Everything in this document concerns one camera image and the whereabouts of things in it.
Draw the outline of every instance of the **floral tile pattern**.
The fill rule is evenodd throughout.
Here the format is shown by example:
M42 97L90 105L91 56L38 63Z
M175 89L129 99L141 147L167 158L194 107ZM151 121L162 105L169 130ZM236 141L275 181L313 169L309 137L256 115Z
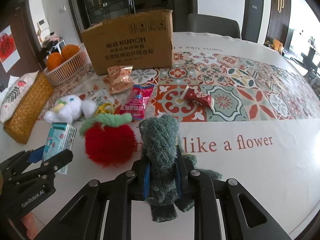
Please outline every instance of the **floral tile pattern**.
M138 85L154 84L146 117L170 113L181 122L256 121L320 118L320 101L306 80L281 66L212 52L175 50L172 68L133 70ZM38 119L55 102L70 94L98 105L110 102L116 112L130 90L110 95L108 75L97 76L85 66L56 86ZM214 98L214 110L181 99L189 85Z
M214 99L214 111L205 108L207 121L247 121L241 99L234 86L200 86L201 91Z

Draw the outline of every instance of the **white plush toy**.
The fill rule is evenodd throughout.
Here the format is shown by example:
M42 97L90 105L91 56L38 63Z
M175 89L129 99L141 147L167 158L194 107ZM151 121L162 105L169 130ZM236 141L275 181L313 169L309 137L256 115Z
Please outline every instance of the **white plush toy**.
M67 122L72 124L84 114L86 119L91 118L97 111L97 105L92 100L81 100L76 95L60 98L54 108L44 114L44 120L48 123Z

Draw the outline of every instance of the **white plastic basket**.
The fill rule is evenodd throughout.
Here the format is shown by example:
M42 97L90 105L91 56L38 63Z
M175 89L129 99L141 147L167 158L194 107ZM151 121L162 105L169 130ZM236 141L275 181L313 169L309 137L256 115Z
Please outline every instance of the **white plastic basket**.
M79 48L80 51L77 54L73 55L54 70L49 71L48 68L45 68L44 74L52 85L56 86L67 81L83 69L86 64L91 62L83 43Z

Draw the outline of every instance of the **red fluffy toy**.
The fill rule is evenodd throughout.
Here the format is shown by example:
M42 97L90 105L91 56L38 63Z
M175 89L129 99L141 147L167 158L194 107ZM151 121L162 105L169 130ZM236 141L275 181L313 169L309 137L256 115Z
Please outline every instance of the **red fluffy toy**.
M124 124L130 121L130 114L98 114L87 120L80 129L87 156L103 167L127 162L136 148L135 135Z

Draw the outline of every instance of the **candy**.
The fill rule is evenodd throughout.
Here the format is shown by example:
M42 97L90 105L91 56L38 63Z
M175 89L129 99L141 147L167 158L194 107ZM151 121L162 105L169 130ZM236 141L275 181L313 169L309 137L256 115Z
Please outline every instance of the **candy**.
M214 111L214 99L210 95L196 89L192 89L189 86L186 87L181 98L195 104L208 107Z
M120 93L132 87L129 78L133 66L113 66L108 68L110 94Z
M130 113L133 118L143 119L153 88L154 85L147 87L134 85L128 97L128 102L121 107L120 114Z

